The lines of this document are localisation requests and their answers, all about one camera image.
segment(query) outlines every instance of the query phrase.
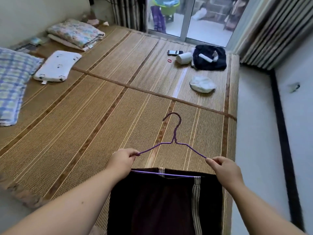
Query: plaid pillow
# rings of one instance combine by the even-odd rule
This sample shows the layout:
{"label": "plaid pillow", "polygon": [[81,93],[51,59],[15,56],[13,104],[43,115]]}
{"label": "plaid pillow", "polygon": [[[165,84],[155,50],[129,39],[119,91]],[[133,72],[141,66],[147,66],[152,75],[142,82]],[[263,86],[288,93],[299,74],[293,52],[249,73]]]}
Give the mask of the plaid pillow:
{"label": "plaid pillow", "polygon": [[26,83],[43,59],[0,47],[0,126],[14,125]]}

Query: black folded clothing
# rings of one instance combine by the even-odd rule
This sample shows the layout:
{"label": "black folded clothing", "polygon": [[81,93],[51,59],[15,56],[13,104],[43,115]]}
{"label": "black folded clothing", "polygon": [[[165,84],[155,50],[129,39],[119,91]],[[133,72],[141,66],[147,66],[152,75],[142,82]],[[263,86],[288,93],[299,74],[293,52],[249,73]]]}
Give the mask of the black folded clothing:
{"label": "black folded clothing", "polygon": [[111,192],[108,235],[221,234],[223,195],[216,175],[140,170],[192,177],[131,172]]}
{"label": "black folded clothing", "polygon": [[[199,57],[199,54],[203,54],[210,59],[214,59],[214,51],[218,54],[218,60],[216,62],[209,63],[203,58]],[[226,64],[226,52],[222,47],[215,47],[211,45],[197,45],[193,54],[194,65],[199,70],[225,70],[227,67]]]}

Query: bed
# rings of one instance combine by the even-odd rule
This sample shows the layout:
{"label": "bed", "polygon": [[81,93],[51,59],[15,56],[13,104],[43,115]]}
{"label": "bed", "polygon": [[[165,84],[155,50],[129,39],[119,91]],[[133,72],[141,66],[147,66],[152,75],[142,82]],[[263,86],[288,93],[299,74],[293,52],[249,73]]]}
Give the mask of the bed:
{"label": "bed", "polygon": [[[56,42],[36,55],[56,50],[83,57],[62,83],[31,80],[19,122],[0,128],[0,184],[32,207],[56,198],[104,169],[112,152],[123,147],[145,150],[171,139],[182,116],[178,139],[207,157],[235,159],[239,58],[227,53],[225,71],[196,71],[179,66],[169,49],[188,51],[173,42],[119,26],[101,27],[105,38],[87,52]],[[211,94],[189,87],[194,74],[217,85]],[[165,167],[213,173],[203,159],[178,145],[161,146],[140,156],[134,168]],[[232,201],[224,192],[223,234],[230,234]],[[97,222],[107,225],[108,203]]]}

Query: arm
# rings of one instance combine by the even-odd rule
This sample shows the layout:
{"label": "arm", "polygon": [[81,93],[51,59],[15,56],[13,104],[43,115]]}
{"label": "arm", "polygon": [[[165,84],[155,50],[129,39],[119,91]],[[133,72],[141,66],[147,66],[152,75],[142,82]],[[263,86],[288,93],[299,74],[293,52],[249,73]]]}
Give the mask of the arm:
{"label": "arm", "polygon": [[283,219],[269,204],[245,186],[241,170],[225,157],[206,159],[222,186],[231,194],[251,235],[304,235]]}
{"label": "arm", "polygon": [[138,151],[120,149],[106,168],[89,180],[31,213],[2,235],[87,235],[109,193],[131,171]]}

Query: striped curtain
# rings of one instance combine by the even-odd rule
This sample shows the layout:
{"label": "striped curtain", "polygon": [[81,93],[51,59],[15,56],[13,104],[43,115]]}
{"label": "striped curtain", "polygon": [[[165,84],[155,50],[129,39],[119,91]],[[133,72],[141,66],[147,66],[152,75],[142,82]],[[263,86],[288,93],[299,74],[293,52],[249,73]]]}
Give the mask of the striped curtain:
{"label": "striped curtain", "polygon": [[111,5],[117,25],[147,31],[146,0],[111,0]]}
{"label": "striped curtain", "polygon": [[279,0],[241,63],[271,70],[313,27],[313,0]]}

